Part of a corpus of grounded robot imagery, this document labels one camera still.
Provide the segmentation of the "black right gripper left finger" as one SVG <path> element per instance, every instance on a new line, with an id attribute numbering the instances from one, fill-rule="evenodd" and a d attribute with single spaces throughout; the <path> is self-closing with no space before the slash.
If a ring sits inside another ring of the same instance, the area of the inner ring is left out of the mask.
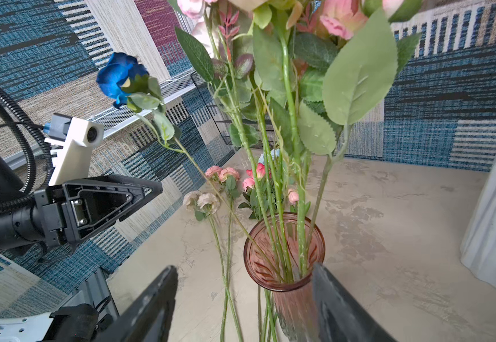
<path id="1" fill-rule="evenodd" d="M 167 266 L 97 341 L 167 341 L 175 310 L 177 269 Z"/>

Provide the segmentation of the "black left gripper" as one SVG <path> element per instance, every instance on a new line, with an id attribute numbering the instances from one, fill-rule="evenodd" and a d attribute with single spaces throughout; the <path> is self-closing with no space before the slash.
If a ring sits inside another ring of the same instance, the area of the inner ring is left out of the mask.
<path id="1" fill-rule="evenodd" d="M 162 193 L 159 181 L 108 175 L 65 182 L 34 192 L 48 250 L 78 245 L 122 222 Z"/>

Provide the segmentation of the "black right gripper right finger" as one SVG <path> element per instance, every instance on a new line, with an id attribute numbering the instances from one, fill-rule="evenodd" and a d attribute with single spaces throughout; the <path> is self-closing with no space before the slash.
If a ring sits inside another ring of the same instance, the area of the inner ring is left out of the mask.
<path id="1" fill-rule="evenodd" d="M 322 341 L 394 341 L 322 264 L 312 271 L 313 298 Z"/>

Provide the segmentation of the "red glass vase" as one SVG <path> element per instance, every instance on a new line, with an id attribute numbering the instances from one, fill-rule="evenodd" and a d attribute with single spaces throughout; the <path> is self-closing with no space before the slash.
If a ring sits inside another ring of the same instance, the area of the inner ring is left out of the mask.
<path id="1" fill-rule="evenodd" d="M 326 255 L 320 229 L 305 219 L 308 271 L 299 268 L 297 214 L 286 212 L 283 220 L 260 220 L 244 245 L 244 266 L 248 275 L 271 295 L 283 334 L 290 341 L 319 341 L 316 303 L 312 295 L 312 269 Z"/>

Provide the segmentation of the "blue rose stem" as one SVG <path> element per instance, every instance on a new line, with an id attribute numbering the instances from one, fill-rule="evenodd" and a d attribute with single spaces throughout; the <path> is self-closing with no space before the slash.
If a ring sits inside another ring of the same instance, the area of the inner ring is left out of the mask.
<path id="1" fill-rule="evenodd" d="M 162 100 L 158 80 L 149 75 L 137 58 L 124 53 L 112 54 L 107 65 L 98 72 L 96 83 L 104 95 L 115 101 L 117 108 L 127 106 L 139 112 L 141 97 L 156 100 L 157 106 Z M 164 108 L 154 110 L 150 118 L 142 117 L 141 121 L 156 135 L 163 148 L 189 155 L 177 139 L 179 128 L 168 120 Z"/>

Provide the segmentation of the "pink rose spray stem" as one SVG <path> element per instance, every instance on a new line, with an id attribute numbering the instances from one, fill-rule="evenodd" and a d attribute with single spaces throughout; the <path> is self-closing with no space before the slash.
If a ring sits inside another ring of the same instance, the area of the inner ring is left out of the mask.
<path id="1" fill-rule="evenodd" d="M 309 135 L 319 155 L 326 156 L 314 218 L 332 167 L 345 157 L 353 126 L 384 99 L 419 44 L 420 34 L 396 39 L 392 24 L 410 21 L 421 7 L 421 1 L 324 1 L 302 32 L 332 48 L 315 86 L 326 127 Z"/>

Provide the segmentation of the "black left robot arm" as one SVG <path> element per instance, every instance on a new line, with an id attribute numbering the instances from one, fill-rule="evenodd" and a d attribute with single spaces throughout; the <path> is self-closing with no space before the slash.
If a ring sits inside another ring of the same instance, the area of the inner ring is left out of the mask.
<path id="1" fill-rule="evenodd" d="M 21 256 L 38 245 L 38 262 L 45 264 L 48 251 L 76 250 L 162 192 L 158 181 L 89 176 L 102 125 L 58 113 L 38 125 L 1 88 L 0 118 L 19 143 L 28 171 L 21 180 L 0 156 L 0 252 Z"/>

